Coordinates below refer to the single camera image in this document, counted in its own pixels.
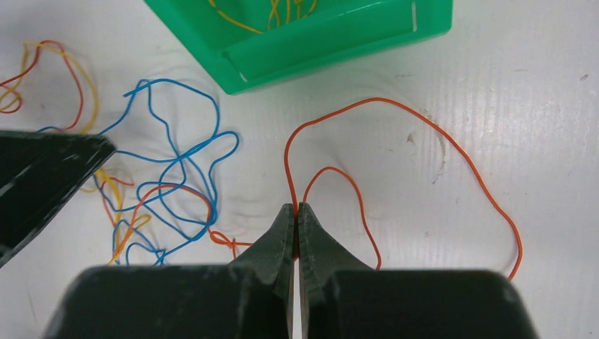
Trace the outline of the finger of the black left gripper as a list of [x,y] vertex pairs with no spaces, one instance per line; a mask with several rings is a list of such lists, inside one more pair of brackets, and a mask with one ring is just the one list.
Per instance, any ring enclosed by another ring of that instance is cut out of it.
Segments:
[[1,264],[27,246],[116,151],[104,136],[1,132]]

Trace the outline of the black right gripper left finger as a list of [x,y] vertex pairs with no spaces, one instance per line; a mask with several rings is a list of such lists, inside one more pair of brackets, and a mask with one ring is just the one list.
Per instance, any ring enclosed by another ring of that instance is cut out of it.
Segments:
[[44,338],[290,338],[294,209],[228,264],[83,271]]

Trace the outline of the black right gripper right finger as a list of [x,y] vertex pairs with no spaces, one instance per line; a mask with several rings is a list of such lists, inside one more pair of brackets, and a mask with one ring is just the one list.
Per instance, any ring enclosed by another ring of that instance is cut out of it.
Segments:
[[304,338],[536,338],[514,286],[490,270],[375,270],[301,203]]

